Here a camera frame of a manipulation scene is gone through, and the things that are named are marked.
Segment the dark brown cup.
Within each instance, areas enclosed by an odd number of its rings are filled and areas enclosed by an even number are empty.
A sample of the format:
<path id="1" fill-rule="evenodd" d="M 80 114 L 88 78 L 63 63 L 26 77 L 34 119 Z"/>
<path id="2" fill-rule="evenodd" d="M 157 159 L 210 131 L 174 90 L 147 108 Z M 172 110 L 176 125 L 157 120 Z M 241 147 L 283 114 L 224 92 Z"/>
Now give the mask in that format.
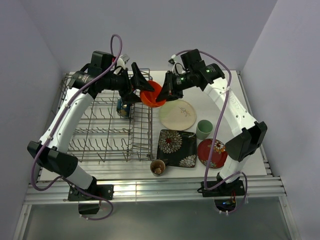
<path id="1" fill-rule="evenodd" d="M 166 171 L 168 164 L 169 164 L 168 159 L 164 159 L 164 160 L 156 159 L 150 163 L 149 168 L 154 176 L 159 177 Z"/>

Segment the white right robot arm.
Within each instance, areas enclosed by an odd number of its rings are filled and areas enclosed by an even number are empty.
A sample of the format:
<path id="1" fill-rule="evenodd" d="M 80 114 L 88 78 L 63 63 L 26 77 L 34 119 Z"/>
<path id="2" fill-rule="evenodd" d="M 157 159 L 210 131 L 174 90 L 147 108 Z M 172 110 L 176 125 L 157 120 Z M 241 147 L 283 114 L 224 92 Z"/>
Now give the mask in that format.
<path id="1" fill-rule="evenodd" d="M 226 119 L 233 138 L 225 144 L 227 158 L 217 175 L 217 183 L 209 187 L 208 181 L 203 182 L 207 191 L 217 191 L 222 195 L 229 194 L 234 183 L 242 175 L 242 169 L 251 155 L 261 146 L 266 132 L 265 122 L 258 122 L 242 105 L 231 90 L 232 75 L 225 78 L 223 69 L 227 66 L 220 60 L 206 65 L 201 58 L 203 52 L 198 49 L 182 50 L 181 57 L 185 73 L 175 75 L 168 71 L 165 75 L 162 90 L 156 98 L 157 102 L 173 101 L 183 97 L 183 91 L 198 87 L 211 98 L 220 110 L 213 138 L 217 138 L 218 129 L 223 118 Z"/>

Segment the light green cup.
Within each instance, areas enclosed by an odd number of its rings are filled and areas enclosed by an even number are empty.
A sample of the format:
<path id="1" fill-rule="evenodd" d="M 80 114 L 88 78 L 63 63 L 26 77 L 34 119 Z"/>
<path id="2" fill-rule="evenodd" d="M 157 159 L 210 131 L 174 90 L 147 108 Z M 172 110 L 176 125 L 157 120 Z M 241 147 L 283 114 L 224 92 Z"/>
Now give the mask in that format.
<path id="1" fill-rule="evenodd" d="M 199 140 L 206 139 L 213 130 L 213 124 L 206 119 L 200 120 L 196 126 L 196 137 Z"/>

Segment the orange bowl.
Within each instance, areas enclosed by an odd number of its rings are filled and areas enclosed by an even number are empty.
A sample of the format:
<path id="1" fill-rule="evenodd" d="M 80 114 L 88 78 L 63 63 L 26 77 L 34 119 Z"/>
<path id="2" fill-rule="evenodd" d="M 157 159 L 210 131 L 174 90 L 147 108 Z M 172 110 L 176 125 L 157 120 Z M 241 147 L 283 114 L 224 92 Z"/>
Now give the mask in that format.
<path id="1" fill-rule="evenodd" d="M 163 106 L 166 103 L 166 100 L 156 102 L 156 99 L 162 90 L 161 85 L 153 80 L 148 80 L 147 82 L 154 88 L 154 91 L 141 90 L 139 96 L 142 103 L 150 108 Z"/>

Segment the dark blue beige bowl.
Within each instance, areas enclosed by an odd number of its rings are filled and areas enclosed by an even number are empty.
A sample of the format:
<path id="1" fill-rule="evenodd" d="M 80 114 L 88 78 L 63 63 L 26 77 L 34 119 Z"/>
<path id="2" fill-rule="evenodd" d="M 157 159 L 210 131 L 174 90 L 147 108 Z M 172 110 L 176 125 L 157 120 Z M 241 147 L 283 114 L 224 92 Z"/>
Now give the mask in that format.
<path id="1" fill-rule="evenodd" d="M 131 112 L 131 105 L 128 103 L 123 103 L 122 99 L 119 98 L 117 100 L 116 112 L 120 117 L 129 119 L 130 112 Z"/>

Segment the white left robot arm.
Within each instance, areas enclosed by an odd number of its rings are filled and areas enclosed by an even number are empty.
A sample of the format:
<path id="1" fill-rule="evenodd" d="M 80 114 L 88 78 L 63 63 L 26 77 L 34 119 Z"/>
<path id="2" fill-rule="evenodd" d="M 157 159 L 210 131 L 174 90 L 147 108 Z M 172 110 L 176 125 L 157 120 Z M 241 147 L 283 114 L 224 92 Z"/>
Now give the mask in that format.
<path id="1" fill-rule="evenodd" d="M 98 193 L 97 180 L 78 165 L 78 159 L 69 155 L 68 149 L 73 133 L 86 109 L 104 90 L 117 91 L 124 103 L 141 102 L 135 90 L 154 92 L 137 64 L 131 64 L 133 75 L 118 65 L 120 56 L 94 51 L 90 63 L 75 72 L 67 87 L 63 105 L 51 125 L 38 141 L 30 141 L 27 151 L 33 157 L 33 165 L 56 173 L 86 200 Z"/>

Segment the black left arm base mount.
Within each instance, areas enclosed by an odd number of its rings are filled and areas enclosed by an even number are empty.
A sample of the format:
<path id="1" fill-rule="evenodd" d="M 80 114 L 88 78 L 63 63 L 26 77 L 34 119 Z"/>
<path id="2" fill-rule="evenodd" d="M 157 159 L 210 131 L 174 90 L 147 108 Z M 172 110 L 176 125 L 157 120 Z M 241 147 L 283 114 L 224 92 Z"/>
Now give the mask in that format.
<path id="1" fill-rule="evenodd" d="M 98 184 L 93 188 L 82 189 L 77 186 L 69 188 L 67 200 L 71 202 L 75 201 L 94 201 L 99 197 L 106 200 L 112 200 L 114 194 L 114 185 L 112 184 Z"/>

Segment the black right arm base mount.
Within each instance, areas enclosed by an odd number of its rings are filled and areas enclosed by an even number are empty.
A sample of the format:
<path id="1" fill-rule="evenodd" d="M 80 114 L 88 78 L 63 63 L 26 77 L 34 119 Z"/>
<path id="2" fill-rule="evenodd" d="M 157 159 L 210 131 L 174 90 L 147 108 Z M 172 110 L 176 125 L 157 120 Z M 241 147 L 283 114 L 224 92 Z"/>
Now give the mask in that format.
<path id="1" fill-rule="evenodd" d="M 207 190 L 204 182 L 202 181 L 197 192 L 202 194 L 203 197 L 237 197 L 244 196 L 246 190 L 243 181 L 238 177 L 235 181 L 231 183 L 223 183 L 212 190 Z"/>

